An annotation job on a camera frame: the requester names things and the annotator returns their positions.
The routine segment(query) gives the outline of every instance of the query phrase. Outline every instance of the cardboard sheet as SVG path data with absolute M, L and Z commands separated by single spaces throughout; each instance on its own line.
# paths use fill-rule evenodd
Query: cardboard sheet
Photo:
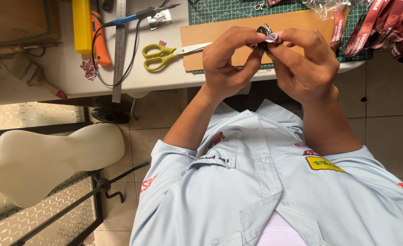
M 200 25 L 183 26 L 180 27 L 182 47 L 206 42 L 214 42 L 218 37 L 221 36 L 221 34 L 232 26 L 244 26 L 257 29 L 259 26 L 264 26 L 264 23 L 267 23 L 273 32 L 282 31 L 290 27 L 300 29 L 317 29 L 323 34 L 323 37 L 328 45 L 330 44 L 330 37 L 334 31 L 334 20 L 320 21 L 315 18 L 312 10 L 304 10 L 299 12 L 272 14 Z M 291 49 L 303 54 L 303 49 L 300 47 L 296 46 Z M 250 53 L 251 49 L 247 46 L 237 49 L 235 54 L 232 56 L 232 65 L 244 65 Z M 202 70 L 202 58 L 202 52 L 185 55 L 185 71 Z M 269 63 L 272 63 L 271 59 L 267 55 L 264 55 L 262 57 L 262 64 Z

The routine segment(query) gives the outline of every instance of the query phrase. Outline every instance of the light blue shirt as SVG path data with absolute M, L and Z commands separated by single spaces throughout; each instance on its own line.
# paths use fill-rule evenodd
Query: light blue shirt
M 253 246 L 277 211 L 311 246 L 403 246 L 402 182 L 365 146 L 319 156 L 302 125 L 221 103 L 197 151 L 159 140 L 130 245 Z

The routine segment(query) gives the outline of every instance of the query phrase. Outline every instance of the red tip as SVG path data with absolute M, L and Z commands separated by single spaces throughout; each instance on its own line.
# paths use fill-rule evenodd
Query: red tip
M 66 96 L 66 94 L 65 94 L 63 91 L 61 91 L 61 90 L 59 90 L 59 91 L 57 92 L 56 97 L 62 98 L 62 99 L 68 99 L 68 97 Z

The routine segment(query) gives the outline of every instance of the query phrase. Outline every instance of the yellow patch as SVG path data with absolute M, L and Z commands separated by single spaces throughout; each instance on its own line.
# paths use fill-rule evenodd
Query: yellow patch
M 310 168 L 313 170 L 330 169 L 330 170 L 335 170 L 338 172 L 347 173 L 345 170 L 342 170 L 339 166 L 331 163 L 330 161 L 326 160 L 325 158 L 307 156 L 306 161 L 308 161 Z

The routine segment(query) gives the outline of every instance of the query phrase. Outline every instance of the yellow scissors handle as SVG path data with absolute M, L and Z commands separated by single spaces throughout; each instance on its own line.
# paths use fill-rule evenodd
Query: yellow scissors handle
M 147 51 L 151 49 L 159 49 L 159 52 L 148 54 Z M 156 71 L 163 67 L 169 60 L 176 58 L 177 55 L 173 54 L 173 52 L 176 50 L 176 48 L 167 48 L 163 47 L 158 44 L 150 44 L 147 45 L 143 48 L 142 54 L 145 58 L 148 58 L 144 61 L 144 68 L 149 71 Z M 161 64 L 159 64 L 157 67 L 149 67 L 148 64 L 154 63 L 156 61 L 161 61 Z

